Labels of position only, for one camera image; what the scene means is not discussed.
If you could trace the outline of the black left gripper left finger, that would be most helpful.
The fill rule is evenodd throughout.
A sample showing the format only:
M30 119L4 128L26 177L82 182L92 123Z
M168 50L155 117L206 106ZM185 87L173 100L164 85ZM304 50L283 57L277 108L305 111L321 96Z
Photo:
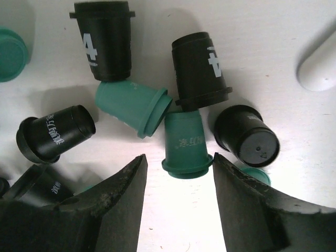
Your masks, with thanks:
M142 154L59 204L2 200L1 251L136 251L147 171Z

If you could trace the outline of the black coffee capsule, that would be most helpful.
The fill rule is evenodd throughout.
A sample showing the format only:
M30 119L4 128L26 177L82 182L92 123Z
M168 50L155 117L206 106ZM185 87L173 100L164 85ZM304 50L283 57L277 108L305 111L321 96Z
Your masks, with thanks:
M0 178L0 198L4 196L6 192L8 192L10 188L9 182L5 178Z
M60 156L96 133L94 120L82 106L29 117L21 122L16 143L25 158L37 164L53 164Z
M83 45L95 79L114 82L131 74L131 18L127 1L74 3Z
M207 32L183 36L172 42L172 58L178 89L176 105L194 111L227 101L227 87L213 41Z
M5 200L42 207L72 197L66 180L50 165L32 165L3 195Z
M280 142L260 113L247 105L223 110L215 120L217 144L250 167L265 167L278 156Z

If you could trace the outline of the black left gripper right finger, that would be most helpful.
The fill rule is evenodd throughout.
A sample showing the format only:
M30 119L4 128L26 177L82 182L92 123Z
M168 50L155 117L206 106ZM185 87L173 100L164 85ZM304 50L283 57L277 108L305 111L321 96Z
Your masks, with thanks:
M335 251L335 209L289 196L215 153L213 174L227 251Z

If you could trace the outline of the teal coffee capsule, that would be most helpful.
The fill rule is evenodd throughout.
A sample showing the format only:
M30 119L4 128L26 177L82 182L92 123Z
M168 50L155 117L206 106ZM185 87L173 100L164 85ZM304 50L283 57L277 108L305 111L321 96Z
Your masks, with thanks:
M257 179L258 181L270 186L271 179L270 177L261 169L253 168L253 167L244 167L240 169L247 175L252 176L253 178Z
M135 129L141 139L155 133L172 101L167 89L130 80L101 82L95 97L100 110Z
M28 63L24 40L13 30L1 26L1 82L18 77Z
M164 128L163 170L178 179L195 179L205 175L213 157L207 151L200 112L169 112L165 116Z

